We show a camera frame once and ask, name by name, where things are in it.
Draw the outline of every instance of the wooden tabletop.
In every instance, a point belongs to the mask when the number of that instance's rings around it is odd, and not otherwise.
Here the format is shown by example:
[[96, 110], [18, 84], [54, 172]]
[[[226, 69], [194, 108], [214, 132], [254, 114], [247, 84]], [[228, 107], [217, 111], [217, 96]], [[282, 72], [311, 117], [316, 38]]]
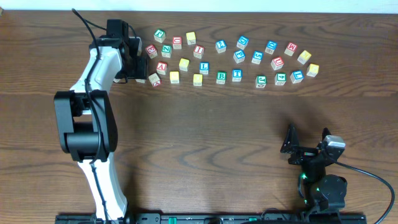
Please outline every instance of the wooden tabletop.
[[[303, 208], [297, 193], [299, 166], [279, 152], [287, 125], [294, 122], [304, 146], [316, 146], [322, 129], [341, 136], [346, 150], [339, 161], [373, 172], [398, 189], [398, 16], [370, 14], [84, 12], [101, 26], [121, 18], [132, 25], [144, 46], [154, 44], [158, 61], [169, 71], [190, 59], [180, 84], [160, 75], [152, 88], [131, 80], [113, 85], [110, 100], [119, 131], [116, 163], [131, 204], [164, 213], [261, 212]], [[154, 32], [183, 37], [183, 49], [171, 58], [160, 54]], [[0, 17], [0, 217], [1, 223], [52, 223], [59, 213], [93, 213], [95, 204], [85, 176], [60, 148], [53, 107], [56, 91], [79, 79], [91, 37], [70, 11], [4, 11]], [[93, 29], [95, 35], [103, 30]], [[193, 57], [185, 33], [195, 31], [205, 47]], [[233, 52], [240, 35], [249, 38], [246, 59]], [[218, 54], [215, 42], [227, 51]], [[278, 43], [260, 65], [255, 50]], [[298, 45], [293, 57], [284, 54]], [[282, 72], [306, 71], [299, 53], [319, 64], [315, 77], [274, 85], [271, 59], [282, 56]], [[199, 62], [210, 62], [203, 86], [192, 85]], [[233, 68], [243, 70], [231, 82]], [[218, 70], [228, 73], [216, 84]], [[254, 86], [266, 75], [264, 89]], [[346, 212], [363, 212], [375, 222], [390, 201], [388, 188], [375, 179], [332, 165], [328, 174], [348, 181]], [[394, 207], [385, 223], [396, 223]]]

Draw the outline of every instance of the white background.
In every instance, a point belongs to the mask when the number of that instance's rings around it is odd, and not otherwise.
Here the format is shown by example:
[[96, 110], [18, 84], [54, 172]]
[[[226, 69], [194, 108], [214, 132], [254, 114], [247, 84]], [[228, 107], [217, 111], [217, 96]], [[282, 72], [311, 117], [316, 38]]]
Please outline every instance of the white background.
[[4, 9], [398, 13], [398, 0], [0, 0]]

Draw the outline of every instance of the alphabet cube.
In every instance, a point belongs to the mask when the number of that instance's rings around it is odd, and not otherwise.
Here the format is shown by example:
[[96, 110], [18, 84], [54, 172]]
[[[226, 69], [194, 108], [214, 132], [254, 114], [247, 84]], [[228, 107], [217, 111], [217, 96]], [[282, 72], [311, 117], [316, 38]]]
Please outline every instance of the alphabet cube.
[[266, 53], [269, 53], [269, 54], [272, 55], [274, 53], [275, 49], [276, 49], [276, 46], [278, 46], [277, 42], [274, 42], [272, 40], [268, 41], [268, 44], [267, 44], [267, 47], [266, 47]]
[[188, 67], [189, 67], [189, 60], [181, 58], [181, 60], [180, 60], [180, 70], [187, 72], [188, 71]]
[[209, 63], [208, 62], [200, 62], [199, 73], [203, 75], [209, 74]]
[[161, 75], [166, 75], [167, 64], [164, 62], [159, 62], [156, 66], [156, 72]]
[[170, 72], [170, 83], [171, 84], [180, 83], [180, 73], [179, 72]]
[[240, 49], [244, 50], [246, 46], [249, 43], [249, 39], [245, 36], [241, 36], [238, 40], [238, 43], [236, 43], [236, 46], [239, 47]]
[[232, 70], [232, 82], [240, 82], [242, 80], [243, 72], [240, 69]]
[[163, 57], [172, 57], [172, 46], [171, 45], [163, 45], [162, 56]]
[[316, 75], [318, 75], [318, 71], [319, 71], [319, 65], [315, 65], [315, 64], [310, 64], [307, 68], [307, 75], [311, 76], [311, 77], [315, 77]]
[[163, 43], [163, 41], [166, 39], [166, 32], [161, 29], [157, 29], [155, 31], [154, 37], [156, 41]]
[[182, 49], [182, 37], [173, 37], [173, 48]]
[[253, 53], [253, 58], [251, 59], [251, 63], [256, 63], [256, 64], [260, 64], [261, 63], [261, 60], [262, 60], [262, 56], [263, 56], [264, 54], [262, 53], [262, 52], [259, 52], [259, 51], [255, 51], [254, 53]]
[[286, 83], [286, 74], [285, 73], [276, 73], [275, 85], [285, 85], [285, 83]]
[[224, 40], [219, 40], [216, 42], [216, 50], [218, 53], [223, 53], [226, 51], [226, 43]]
[[203, 81], [202, 74], [193, 74], [193, 85], [194, 86], [201, 86], [202, 81]]
[[292, 83], [299, 83], [299, 82], [303, 81], [303, 78], [304, 78], [304, 75], [301, 70], [292, 72], [292, 74], [290, 75], [290, 79], [291, 79]]
[[234, 53], [234, 59], [235, 59], [236, 63], [243, 62], [244, 58], [245, 58], [245, 54], [244, 54], [243, 50], [239, 50], [239, 51]]
[[197, 37], [195, 36], [195, 32], [187, 33], [187, 43], [188, 43], [188, 45], [197, 43]]
[[281, 57], [274, 58], [274, 59], [272, 59], [272, 62], [271, 62], [271, 66], [274, 70], [281, 69], [284, 66], [284, 64], [285, 63]]
[[150, 84], [152, 84], [153, 87], [157, 87], [158, 85], [160, 85], [162, 83], [156, 73], [149, 75], [148, 79], [150, 81]]
[[286, 47], [285, 54], [292, 56], [297, 49], [297, 45], [289, 43]]
[[267, 84], [267, 77], [265, 75], [258, 75], [256, 78], [256, 88], [264, 88]]
[[146, 81], [146, 80], [141, 80], [141, 79], [138, 79], [138, 78], [136, 79], [136, 82], [138, 82], [138, 83], [143, 83], [143, 84], [145, 84], [145, 81]]
[[225, 80], [226, 80], [226, 72], [217, 72], [216, 83], [225, 84]]
[[300, 56], [298, 56], [297, 60], [304, 65], [310, 59], [310, 57], [311, 57], [310, 52], [307, 52], [306, 50], [304, 50], [300, 54]]
[[153, 46], [152, 44], [150, 46], [148, 46], [147, 48], [145, 48], [148, 56], [150, 57], [150, 59], [154, 58], [157, 56], [157, 50], [155, 48], [155, 46]]
[[205, 48], [196, 45], [195, 48], [193, 49], [193, 56], [201, 59], [203, 57], [203, 54], [205, 54]]

